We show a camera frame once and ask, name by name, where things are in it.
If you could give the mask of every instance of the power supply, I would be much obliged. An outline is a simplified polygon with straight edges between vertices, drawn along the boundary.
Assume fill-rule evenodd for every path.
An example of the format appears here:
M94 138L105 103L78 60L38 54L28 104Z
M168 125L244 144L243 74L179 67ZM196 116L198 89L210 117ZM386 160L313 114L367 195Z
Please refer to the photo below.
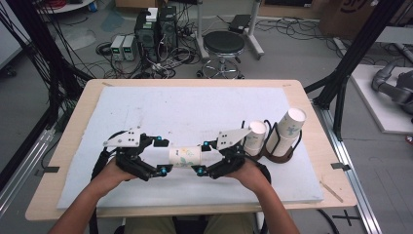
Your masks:
M123 60L124 51L122 50L122 44L124 43L125 36L116 36L115 40L112 42L110 46L110 50L112 51L112 58L114 60Z
M137 54L137 44L135 37L133 35L126 36L122 48L124 50L125 59L134 60Z

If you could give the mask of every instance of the computer tower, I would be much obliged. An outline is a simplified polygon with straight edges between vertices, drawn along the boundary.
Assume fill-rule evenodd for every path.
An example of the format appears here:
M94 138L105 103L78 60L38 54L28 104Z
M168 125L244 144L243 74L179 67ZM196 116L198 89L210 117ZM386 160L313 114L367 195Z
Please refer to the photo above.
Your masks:
M134 26L137 48L141 56L147 56L152 62L158 63L161 52L159 24L157 21L147 21L146 12L147 10L142 10L139 13Z
M161 41L164 43L164 46L167 47L169 51L177 48L178 38L175 6L160 8L159 24L162 34Z

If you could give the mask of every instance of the stool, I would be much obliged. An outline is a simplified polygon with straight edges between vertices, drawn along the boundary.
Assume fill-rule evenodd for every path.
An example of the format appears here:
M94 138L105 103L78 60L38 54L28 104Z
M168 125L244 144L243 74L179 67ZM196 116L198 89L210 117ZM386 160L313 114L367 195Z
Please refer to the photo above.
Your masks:
M238 63L238 56L244 51L244 39L237 33L230 31L213 31L204 37L204 48L210 54L215 54L218 58L211 59L204 64L197 75L204 75L207 78L213 78L222 75L225 78L244 78L240 75L237 66L227 60L235 58Z

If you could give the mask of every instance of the wooden table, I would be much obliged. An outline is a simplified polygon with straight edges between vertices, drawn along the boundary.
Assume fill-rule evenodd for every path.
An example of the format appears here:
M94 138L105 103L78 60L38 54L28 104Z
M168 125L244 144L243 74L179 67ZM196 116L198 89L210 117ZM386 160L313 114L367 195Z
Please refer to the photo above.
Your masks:
M307 113L303 127L303 142L319 180L324 200L317 203L285 204L287 209L321 209L353 207L356 195L344 172L334 170L331 164L338 163L337 157L325 135L319 119L310 104L303 87L295 80L92 80L83 91L81 98L56 148L49 167L59 167L56 174L44 174L33 199L26 211L28 220L58 219L63 211L56 204L63 189L67 171L84 130L91 118L100 93L107 86L127 87L273 87L283 88L290 106L299 107ZM156 207L99 209L98 216L147 216L147 215L195 215L259 212L256 205Z

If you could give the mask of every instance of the black pole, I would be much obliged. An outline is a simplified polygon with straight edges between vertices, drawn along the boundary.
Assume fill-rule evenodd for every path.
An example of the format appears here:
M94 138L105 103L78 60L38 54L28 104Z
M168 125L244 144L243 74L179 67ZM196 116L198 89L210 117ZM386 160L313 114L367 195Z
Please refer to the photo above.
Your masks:
M324 86L319 96L314 99L314 104L323 109L328 109L330 103L338 96L333 130L339 140L342 140L341 124L347 82L364 55L403 3L404 0L381 0L337 68L326 78L305 88L305 91L309 93Z

